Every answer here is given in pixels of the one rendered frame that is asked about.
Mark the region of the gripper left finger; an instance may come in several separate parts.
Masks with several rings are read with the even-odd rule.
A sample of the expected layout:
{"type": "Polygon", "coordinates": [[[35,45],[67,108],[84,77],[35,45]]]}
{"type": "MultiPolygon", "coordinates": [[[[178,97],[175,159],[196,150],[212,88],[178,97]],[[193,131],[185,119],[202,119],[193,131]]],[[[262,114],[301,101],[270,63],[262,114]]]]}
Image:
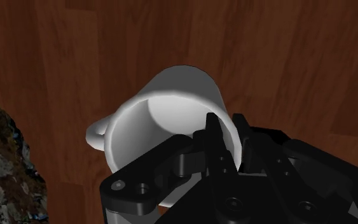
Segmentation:
{"type": "Polygon", "coordinates": [[[102,212],[144,216],[193,174],[237,174],[218,116],[207,113],[205,128],[176,134],[102,181],[102,212]]]}

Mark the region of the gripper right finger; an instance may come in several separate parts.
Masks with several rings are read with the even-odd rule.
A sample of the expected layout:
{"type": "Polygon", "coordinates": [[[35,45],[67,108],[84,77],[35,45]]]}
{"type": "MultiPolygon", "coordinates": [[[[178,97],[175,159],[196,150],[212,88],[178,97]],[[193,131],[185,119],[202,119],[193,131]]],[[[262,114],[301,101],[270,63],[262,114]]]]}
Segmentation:
{"type": "Polygon", "coordinates": [[[358,167],[280,130],[233,115],[242,142],[240,172],[265,173],[289,219],[358,219],[358,167]]]}

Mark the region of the white mug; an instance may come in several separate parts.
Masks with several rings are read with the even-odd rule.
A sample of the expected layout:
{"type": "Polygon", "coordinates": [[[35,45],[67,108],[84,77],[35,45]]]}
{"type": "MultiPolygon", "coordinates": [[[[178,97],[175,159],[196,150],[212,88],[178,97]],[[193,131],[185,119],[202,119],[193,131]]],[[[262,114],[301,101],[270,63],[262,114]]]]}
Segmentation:
{"type": "MultiPolygon", "coordinates": [[[[227,150],[239,167],[241,140],[219,88],[205,71],[194,66],[172,66],[158,73],[113,114],[89,126],[86,141],[104,152],[113,174],[173,135],[193,136],[205,127],[207,113],[218,116],[227,150]]],[[[173,206],[200,178],[200,173],[193,174],[159,205],[173,206]]]]}

